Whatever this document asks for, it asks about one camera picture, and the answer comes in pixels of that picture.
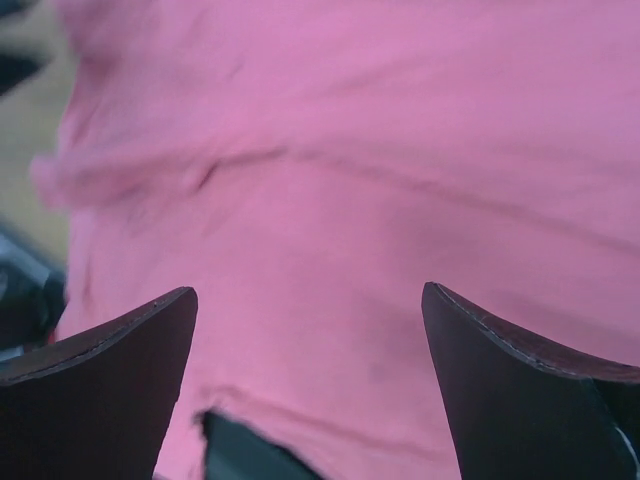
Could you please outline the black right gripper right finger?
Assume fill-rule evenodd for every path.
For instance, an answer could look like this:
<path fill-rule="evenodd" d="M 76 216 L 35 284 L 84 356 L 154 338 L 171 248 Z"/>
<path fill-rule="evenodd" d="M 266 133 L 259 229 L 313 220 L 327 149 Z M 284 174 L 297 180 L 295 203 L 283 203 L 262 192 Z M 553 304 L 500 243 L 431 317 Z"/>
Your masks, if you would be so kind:
<path fill-rule="evenodd" d="M 464 479 L 636 479 L 639 370 L 428 282 L 422 314 Z"/>

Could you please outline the rose red t-shirt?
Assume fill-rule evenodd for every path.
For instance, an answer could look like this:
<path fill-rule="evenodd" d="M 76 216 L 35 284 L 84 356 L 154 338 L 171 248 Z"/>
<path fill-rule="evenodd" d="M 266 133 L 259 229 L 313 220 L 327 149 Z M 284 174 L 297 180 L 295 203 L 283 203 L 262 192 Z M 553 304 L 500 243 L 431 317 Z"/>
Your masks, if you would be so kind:
<path fill-rule="evenodd" d="M 455 479 L 420 308 L 448 286 L 639 360 L 635 1 L 58 1 L 77 59 L 34 185 L 69 337 L 179 286 L 155 471 L 217 412 L 328 479 Z"/>

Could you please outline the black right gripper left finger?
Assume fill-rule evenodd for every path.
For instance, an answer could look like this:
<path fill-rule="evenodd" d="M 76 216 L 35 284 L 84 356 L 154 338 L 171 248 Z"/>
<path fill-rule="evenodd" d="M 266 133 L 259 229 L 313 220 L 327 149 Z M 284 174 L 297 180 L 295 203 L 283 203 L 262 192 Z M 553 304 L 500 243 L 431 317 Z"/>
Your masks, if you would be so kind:
<path fill-rule="evenodd" d="M 197 309 L 177 288 L 3 366 L 2 478 L 152 478 Z"/>

